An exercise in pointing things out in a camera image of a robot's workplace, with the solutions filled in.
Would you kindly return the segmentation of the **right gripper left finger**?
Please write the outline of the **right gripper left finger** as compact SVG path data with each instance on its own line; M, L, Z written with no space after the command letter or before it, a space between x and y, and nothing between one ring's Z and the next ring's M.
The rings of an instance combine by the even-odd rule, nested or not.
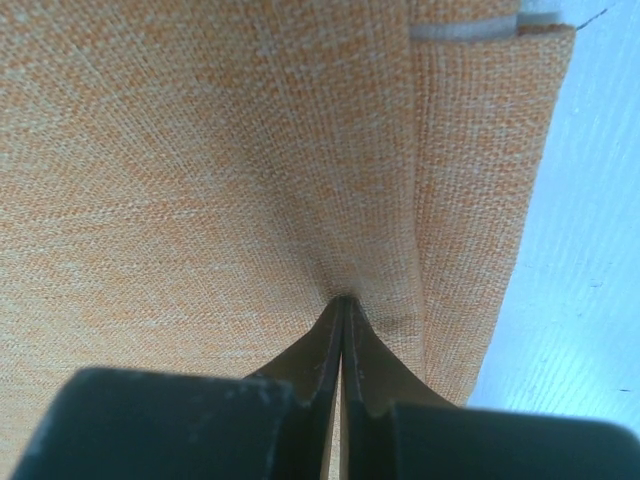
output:
M242 379L85 368L58 392L17 479L324 479L342 299Z

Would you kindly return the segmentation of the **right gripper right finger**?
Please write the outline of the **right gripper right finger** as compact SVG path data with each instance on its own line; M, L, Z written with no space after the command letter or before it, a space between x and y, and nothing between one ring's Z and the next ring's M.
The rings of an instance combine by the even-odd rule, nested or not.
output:
M639 440L629 430L456 407L390 351L357 299L340 306L342 478L638 478Z

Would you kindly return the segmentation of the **orange cloth placemat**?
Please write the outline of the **orange cloth placemat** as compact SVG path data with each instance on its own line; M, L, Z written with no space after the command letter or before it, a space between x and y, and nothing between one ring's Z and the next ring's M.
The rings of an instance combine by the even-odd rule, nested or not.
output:
M244 376L357 296L469 399L574 49L516 1L5 1L1 475L89 365Z

